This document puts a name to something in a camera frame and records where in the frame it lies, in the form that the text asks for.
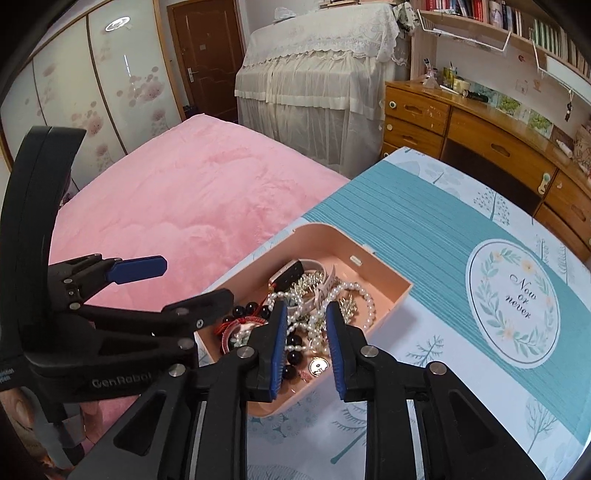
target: wire rack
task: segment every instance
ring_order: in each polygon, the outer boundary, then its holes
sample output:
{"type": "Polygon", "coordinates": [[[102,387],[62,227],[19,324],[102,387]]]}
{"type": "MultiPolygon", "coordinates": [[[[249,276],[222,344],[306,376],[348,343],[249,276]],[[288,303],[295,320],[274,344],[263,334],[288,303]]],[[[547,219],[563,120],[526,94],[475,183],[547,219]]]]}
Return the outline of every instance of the wire rack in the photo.
{"type": "Polygon", "coordinates": [[[424,18],[421,15],[420,11],[417,11],[417,14],[418,14],[419,20],[421,21],[421,27],[423,28],[423,31],[425,31],[427,33],[430,33],[432,35],[436,35],[438,37],[452,38],[454,40],[468,43],[472,46],[480,47],[480,48],[483,48],[484,50],[491,51],[494,53],[499,53],[501,55],[505,55],[505,53],[507,51],[507,46],[509,45],[509,40],[511,38],[511,32],[507,32],[507,38],[503,42],[503,46],[497,47],[495,45],[491,45],[489,43],[477,40],[475,38],[465,37],[463,35],[458,35],[458,34],[455,34],[452,32],[441,30],[440,28],[437,28],[437,25],[435,23],[433,23],[431,20],[429,20],[428,18],[424,18]]]}

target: pearl necklace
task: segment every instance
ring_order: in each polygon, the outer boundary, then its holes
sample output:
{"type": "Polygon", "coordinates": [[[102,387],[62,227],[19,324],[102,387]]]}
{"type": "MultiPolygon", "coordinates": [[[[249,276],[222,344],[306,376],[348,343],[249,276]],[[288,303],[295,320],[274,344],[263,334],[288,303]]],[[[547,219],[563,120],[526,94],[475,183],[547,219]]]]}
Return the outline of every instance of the pearl necklace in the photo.
{"type": "MultiPolygon", "coordinates": [[[[333,288],[326,299],[322,302],[320,306],[320,311],[316,315],[310,315],[310,323],[307,325],[308,330],[308,338],[310,339],[310,350],[314,353],[323,353],[325,355],[330,354],[330,349],[328,346],[323,346],[323,338],[321,335],[317,335],[317,332],[325,332],[326,331],[326,309],[329,306],[329,303],[335,301],[338,296],[343,291],[358,291],[359,294],[365,300],[367,307],[368,307],[368,317],[365,319],[362,329],[367,330],[375,320],[375,305],[372,296],[365,290],[361,285],[357,282],[342,282],[333,288]]],[[[349,318],[346,323],[349,324],[351,322],[351,318],[349,318]]]]}
{"type": "MultiPolygon", "coordinates": [[[[269,310],[273,310],[273,306],[277,299],[280,300],[292,300],[295,305],[295,311],[293,314],[287,316],[287,335],[295,332],[297,329],[301,329],[307,332],[308,340],[310,341],[310,347],[306,345],[286,345],[285,351],[291,352],[305,352],[307,350],[312,351],[313,353],[323,353],[324,355],[330,355],[330,349],[327,345],[323,345],[326,343],[324,338],[324,332],[326,331],[326,309],[331,301],[335,301],[338,296],[343,293],[344,291],[357,291],[363,297],[367,304],[368,308],[368,317],[365,319],[364,323],[362,324],[361,328],[363,330],[369,329],[369,327],[373,324],[375,320],[375,304],[372,296],[365,290],[359,283],[354,282],[342,282],[334,287],[326,299],[322,302],[320,306],[320,310],[316,314],[311,314],[309,317],[308,322],[299,322],[299,318],[303,313],[303,299],[302,297],[295,293],[295,292],[273,292],[270,293],[267,297],[267,303],[269,310]]],[[[351,318],[346,320],[346,323],[349,324],[351,318]]],[[[248,339],[250,338],[252,328],[241,330],[239,331],[234,338],[230,341],[234,344],[235,348],[244,346],[248,343],[248,339]]]]}

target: drawer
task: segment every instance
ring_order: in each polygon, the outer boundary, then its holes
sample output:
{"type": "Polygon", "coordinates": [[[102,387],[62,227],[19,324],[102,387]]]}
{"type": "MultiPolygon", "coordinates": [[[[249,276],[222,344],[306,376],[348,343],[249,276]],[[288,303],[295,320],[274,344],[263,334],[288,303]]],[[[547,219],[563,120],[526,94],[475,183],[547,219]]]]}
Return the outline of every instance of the drawer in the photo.
{"type": "Polygon", "coordinates": [[[565,244],[566,247],[574,253],[579,260],[581,260],[581,262],[586,262],[589,257],[591,257],[591,251],[579,236],[545,204],[540,206],[538,213],[535,214],[535,219],[565,244]]]}
{"type": "Polygon", "coordinates": [[[381,160],[382,158],[386,158],[388,155],[390,155],[392,152],[396,151],[398,149],[398,147],[395,147],[394,145],[390,145],[389,143],[384,143],[382,145],[382,152],[379,155],[379,159],[381,160]]]}
{"type": "Polygon", "coordinates": [[[385,142],[396,145],[398,148],[410,147],[430,157],[439,158],[443,137],[388,116],[384,122],[384,128],[385,142]]]}
{"type": "Polygon", "coordinates": [[[415,93],[386,88],[386,115],[426,128],[443,135],[449,115],[449,105],[415,93]]]}
{"type": "Polygon", "coordinates": [[[545,202],[591,245],[591,200],[564,173],[556,175],[545,202]]]}
{"type": "Polygon", "coordinates": [[[522,141],[461,110],[453,110],[447,137],[490,160],[540,197],[544,175],[549,179],[556,171],[552,162],[522,141]]]}

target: blue object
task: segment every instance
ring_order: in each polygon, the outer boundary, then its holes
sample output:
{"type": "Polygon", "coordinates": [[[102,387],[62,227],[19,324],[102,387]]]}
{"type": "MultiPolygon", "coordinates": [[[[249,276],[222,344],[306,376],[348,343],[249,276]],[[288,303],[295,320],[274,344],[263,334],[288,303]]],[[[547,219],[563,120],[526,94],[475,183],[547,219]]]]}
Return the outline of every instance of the blue object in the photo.
{"type": "Polygon", "coordinates": [[[281,380],[283,379],[283,365],[285,365],[285,339],[287,337],[287,305],[283,304],[281,311],[281,324],[275,338],[275,348],[271,356],[271,396],[277,398],[281,380]]]}
{"type": "Polygon", "coordinates": [[[166,259],[160,255],[120,260],[107,272],[106,279],[108,282],[122,285],[148,278],[161,277],[167,268],[166,259]]]}
{"type": "Polygon", "coordinates": [[[345,364],[340,351],[339,337],[335,328],[335,314],[333,309],[326,309],[326,335],[329,339],[330,359],[332,360],[335,387],[341,400],[345,399],[347,387],[345,385],[345,364]]]}

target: pearl bracelet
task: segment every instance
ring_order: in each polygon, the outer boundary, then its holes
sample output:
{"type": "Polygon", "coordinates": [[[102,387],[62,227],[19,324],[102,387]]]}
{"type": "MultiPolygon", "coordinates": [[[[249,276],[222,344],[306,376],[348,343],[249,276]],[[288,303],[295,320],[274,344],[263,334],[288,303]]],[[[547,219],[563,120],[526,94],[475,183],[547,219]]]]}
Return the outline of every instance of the pearl bracelet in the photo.
{"type": "Polygon", "coordinates": [[[268,297],[267,297],[267,303],[268,303],[268,307],[270,311],[273,311],[273,305],[275,304],[276,299],[280,299],[280,300],[292,300],[295,303],[295,311],[292,315],[287,315],[287,323],[294,323],[296,322],[302,315],[303,311],[304,311],[304,307],[303,307],[303,303],[304,303],[304,299],[301,297],[301,295],[298,295],[295,292],[289,292],[289,291],[278,291],[278,292],[273,292],[273,293],[269,293],[268,297]]]}
{"type": "Polygon", "coordinates": [[[375,304],[374,304],[374,299],[368,293],[368,291],[365,290],[357,282],[354,282],[354,283],[351,283],[351,282],[343,282],[343,283],[340,283],[339,285],[337,285],[335,288],[333,288],[330,291],[329,296],[327,297],[327,299],[324,302],[322,302],[322,305],[320,306],[320,312],[319,312],[320,315],[326,316],[326,309],[328,308],[329,303],[331,301],[335,301],[337,299],[337,297],[341,294],[341,292],[343,290],[358,291],[359,292],[359,295],[361,295],[363,297],[363,299],[365,300],[365,303],[367,304],[367,307],[368,307],[368,317],[365,319],[365,321],[364,321],[363,325],[361,326],[361,328],[363,330],[367,330],[373,324],[373,322],[375,320],[375,304]]]}

